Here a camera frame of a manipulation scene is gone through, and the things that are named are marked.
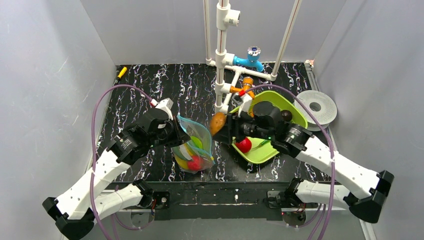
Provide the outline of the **red toy apple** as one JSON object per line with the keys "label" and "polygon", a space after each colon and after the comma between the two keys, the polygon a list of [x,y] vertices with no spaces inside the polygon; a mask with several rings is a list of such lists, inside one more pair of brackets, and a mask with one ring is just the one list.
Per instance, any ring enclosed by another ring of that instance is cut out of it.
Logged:
{"label": "red toy apple", "polygon": [[248,153],[252,149],[251,140],[246,137],[242,141],[236,142],[235,146],[244,154]]}

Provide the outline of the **clear zip top bag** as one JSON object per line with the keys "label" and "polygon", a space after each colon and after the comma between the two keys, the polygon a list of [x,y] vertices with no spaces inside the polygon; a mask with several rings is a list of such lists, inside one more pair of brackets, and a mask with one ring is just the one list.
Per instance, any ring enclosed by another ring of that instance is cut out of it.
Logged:
{"label": "clear zip top bag", "polygon": [[171,149],[174,159],[183,172],[195,174],[215,165],[212,155],[212,136],[202,124],[189,118],[176,117],[190,140]]}

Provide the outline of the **brown orange toy potato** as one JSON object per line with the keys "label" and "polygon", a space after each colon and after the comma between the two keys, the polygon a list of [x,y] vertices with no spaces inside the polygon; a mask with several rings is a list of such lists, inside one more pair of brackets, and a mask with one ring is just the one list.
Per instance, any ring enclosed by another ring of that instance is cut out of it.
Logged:
{"label": "brown orange toy potato", "polygon": [[222,112],[213,115],[209,123],[209,132],[211,136],[217,134],[226,124],[227,116]]}

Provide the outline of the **red toy strawberry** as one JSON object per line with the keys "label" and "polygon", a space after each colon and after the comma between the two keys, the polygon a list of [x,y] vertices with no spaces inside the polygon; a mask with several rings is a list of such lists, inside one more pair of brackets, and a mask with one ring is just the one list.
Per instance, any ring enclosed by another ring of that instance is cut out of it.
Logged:
{"label": "red toy strawberry", "polygon": [[187,168],[190,171],[198,172],[203,169],[203,158],[197,155],[192,156],[192,159],[187,162]]}

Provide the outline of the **green toy bean pod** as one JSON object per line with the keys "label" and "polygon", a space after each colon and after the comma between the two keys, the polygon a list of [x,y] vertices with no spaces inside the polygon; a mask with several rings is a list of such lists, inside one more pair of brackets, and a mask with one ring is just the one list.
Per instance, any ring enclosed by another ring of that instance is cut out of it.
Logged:
{"label": "green toy bean pod", "polygon": [[192,148],[189,152],[189,155],[192,156],[199,156],[203,159],[204,162],[214,162],[214,157],[212,154],[204,149],[199,148]]}

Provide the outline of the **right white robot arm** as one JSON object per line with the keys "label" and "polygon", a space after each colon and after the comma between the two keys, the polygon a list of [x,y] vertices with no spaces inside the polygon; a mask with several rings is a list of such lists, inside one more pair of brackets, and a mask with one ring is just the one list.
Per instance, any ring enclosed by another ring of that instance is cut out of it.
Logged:
{"label": "right white robot arm", "polygon": [[306,203],[328,204],[349,210],[355,217],[375,224],[379,221],[394,175],[386,170],[367,169],[324,144],[299,124],[289,122],[283,112],[269,101],[252,105],[249,95],[241,98],[237,112],[216,113],[210,120],[213,140],[231,144],[247,137],[268,140],[273,149],[315,166],[335,180],[329,183],[294,178],[269,205],[281,208]]}

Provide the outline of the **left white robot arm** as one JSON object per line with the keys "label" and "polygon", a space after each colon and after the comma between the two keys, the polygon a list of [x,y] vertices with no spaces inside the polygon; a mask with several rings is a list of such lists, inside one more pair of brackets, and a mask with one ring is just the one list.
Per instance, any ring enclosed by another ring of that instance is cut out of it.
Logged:
{"label": "left white robot arm", "polygon": [[155,147],[178,147],[191,138],[172,114],[173,101],[156,103],[137,121],[124,128],[100,157],[72,187],[58,197],[48,197],[42,206],[59,231],[69,240],[80,240],[100,220],[122,209],[156,207],[161,200],[143,180],[109,194],[102,194],[112,181]]}

